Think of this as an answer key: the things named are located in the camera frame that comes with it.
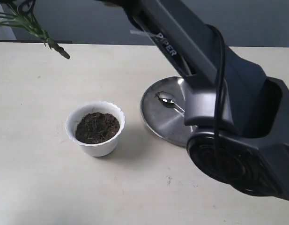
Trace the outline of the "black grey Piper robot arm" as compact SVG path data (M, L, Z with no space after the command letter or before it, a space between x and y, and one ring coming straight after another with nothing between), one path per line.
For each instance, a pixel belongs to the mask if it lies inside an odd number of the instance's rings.
M289 201L289 89L238 56L180 0L106 0L150 36L186 84L186 150L210 178Z

